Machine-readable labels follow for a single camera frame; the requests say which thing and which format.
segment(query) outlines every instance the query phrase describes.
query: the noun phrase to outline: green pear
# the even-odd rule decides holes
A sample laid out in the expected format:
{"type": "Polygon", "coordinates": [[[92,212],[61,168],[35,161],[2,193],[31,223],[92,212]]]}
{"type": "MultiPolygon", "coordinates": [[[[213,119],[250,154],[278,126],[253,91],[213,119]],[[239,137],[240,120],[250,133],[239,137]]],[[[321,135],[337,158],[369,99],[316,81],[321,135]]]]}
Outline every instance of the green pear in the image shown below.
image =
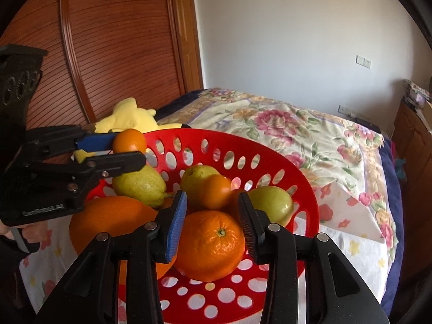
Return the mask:
{"type": "Polygon", "coordinates": [[[294,203],[285,190],[277,186],[262,186],[248,192],[256,210],[264,211],[272,223],[286,226],[294,212],[294,203]]]}
{"type": "Polygon", "coordinates": [[[157,208],[165,199],[166,184],[158,171],[146,164],[140,171],[113,178],[112,188],[118,195],[132,197],[157,208]]]}
{"type": "Polygon", "coordinates": [[[194,165],[186,169],[180,182],[180,189],[187,195],[187,205],[192,210],[198,210],[200,183],[209,175],[219,174],[219,172],[208,165],[194,165]]]}

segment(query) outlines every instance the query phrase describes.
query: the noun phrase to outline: plastic basket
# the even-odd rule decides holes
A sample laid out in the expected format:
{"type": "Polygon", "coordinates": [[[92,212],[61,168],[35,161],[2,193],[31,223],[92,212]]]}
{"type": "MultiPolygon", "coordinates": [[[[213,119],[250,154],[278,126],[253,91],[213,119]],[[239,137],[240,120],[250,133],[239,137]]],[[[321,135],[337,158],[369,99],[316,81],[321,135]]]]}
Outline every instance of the plastic basket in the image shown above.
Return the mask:
{"type": "MultiPolygon", "coordinates": [[[[305,235],[318,233],[318,205],[309,182],[301,171],[276,151],[239,136],[200,129],[168,129],[144,134],[148,145],[148,162],[162,175],[167,191],[179,188],[184,170],[194,164],[215,167],[233,179],[236,187],[255,188],[270,184],[288,190],[296,206],[287,229],[293,231],[294,217],[306,214],[305,235]]],[[[89,198],[112,192],[105,180],[89,198]]],[[[298,274],[303,272],[298,262],[298,274]]],[[[262,310],[268,277],[268,265],[257,266],[246,252],[232,274],[213,283],[188,279],[175,268],[159,280],[164,321],[172,324],[230,323],[262,310]]],[[[119,297],[126,301],[124,290],[119,297]]]]}

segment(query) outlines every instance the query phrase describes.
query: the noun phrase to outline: wooden dresser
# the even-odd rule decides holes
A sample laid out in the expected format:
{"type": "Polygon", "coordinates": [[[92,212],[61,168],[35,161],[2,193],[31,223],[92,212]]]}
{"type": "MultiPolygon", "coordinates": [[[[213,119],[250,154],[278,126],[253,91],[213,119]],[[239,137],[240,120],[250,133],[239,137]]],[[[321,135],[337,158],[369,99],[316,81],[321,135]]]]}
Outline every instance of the wooden dresser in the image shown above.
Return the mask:
{"type": "Polygon", "coordinates": [[[400,103],[392,140],[406,159],[408,182],[402,187],[405,252],[401,280],[432,267],[432,135],[416,113],[400,103]]]}

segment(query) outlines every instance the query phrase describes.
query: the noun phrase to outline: logo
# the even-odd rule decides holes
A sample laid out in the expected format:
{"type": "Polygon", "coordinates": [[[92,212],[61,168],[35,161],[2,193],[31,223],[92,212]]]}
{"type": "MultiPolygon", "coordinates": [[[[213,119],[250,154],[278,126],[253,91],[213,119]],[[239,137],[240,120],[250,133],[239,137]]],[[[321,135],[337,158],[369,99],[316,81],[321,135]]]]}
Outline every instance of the logo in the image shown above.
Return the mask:
{"type": "Polygon", "coordinates": [[[36,208],[33,211],[29,211],[29,212],[22,212],[23,215],[25,215],[26,217],[29,215],[34,215],[34,214],[39,214],[39,213],[46,213],[46,212],[52,212],[52,211],[56,211],[56,210],[64,210],[64,205],[62,203],[55,205],[55,206],[49,206],[49,207],[44,207],[44,208],[36,208]]]}

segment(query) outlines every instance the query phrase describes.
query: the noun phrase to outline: bed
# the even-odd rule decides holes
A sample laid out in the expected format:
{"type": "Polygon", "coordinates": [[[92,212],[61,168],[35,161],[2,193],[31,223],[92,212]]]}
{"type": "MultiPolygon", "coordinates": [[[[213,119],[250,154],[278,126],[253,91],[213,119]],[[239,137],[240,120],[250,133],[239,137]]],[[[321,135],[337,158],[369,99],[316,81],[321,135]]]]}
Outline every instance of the bed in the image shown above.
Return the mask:
{"type": "MultiPolygon", "coordinates": [[[[389,315],[403,255],[401,196],[390,140],[339,117],[218,88],[183,95],[159,109],[156,119],[243,136],[293,162],[315,191],[320,230],[338,244],[389,315]]],[[[40,251],[20,265],[35,310],[76,257],[69,220],[50,221],[40,251]]],[[[295,232],[301,234],[304,224],[297,217],[295,232]]],[[[301,323],[304,275],[299,290],[301,323]]],[[[248,320],[258,323],[258,318],[248,320]]]]}

